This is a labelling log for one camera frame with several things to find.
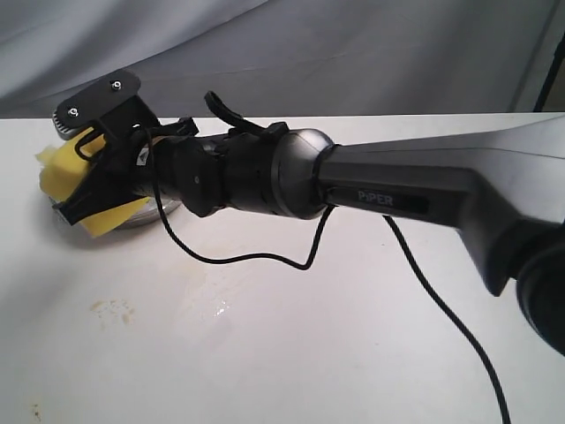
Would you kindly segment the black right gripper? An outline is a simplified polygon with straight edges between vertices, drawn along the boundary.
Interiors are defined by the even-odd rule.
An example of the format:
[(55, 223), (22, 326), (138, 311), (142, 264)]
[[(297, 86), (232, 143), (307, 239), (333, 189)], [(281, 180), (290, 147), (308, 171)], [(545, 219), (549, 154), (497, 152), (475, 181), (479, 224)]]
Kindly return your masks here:
[(133, 127), (102, 149), (96, 164), (69, 198), (52, 208), (69, 224), (143, 197), (175, 200), (174, 133), (165, 127)]

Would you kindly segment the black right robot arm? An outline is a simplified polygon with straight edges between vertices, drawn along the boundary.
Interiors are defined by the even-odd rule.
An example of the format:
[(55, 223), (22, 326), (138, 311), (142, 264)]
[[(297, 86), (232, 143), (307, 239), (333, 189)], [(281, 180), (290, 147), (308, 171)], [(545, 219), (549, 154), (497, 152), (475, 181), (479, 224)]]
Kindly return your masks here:
[(343, 206), (456, 229), (487, 290), (516, 281), (533, 330), (564, 349), (564, 120), (357, 145), (284, 122), (222, 114), (229, 130), (201, 137), (190, 118), (57, 122), (69, 139), (93, 127), (108, 145), (69, 199), (68, 223), (143, 194), (200, 217), (234, 208), (311, 219)]

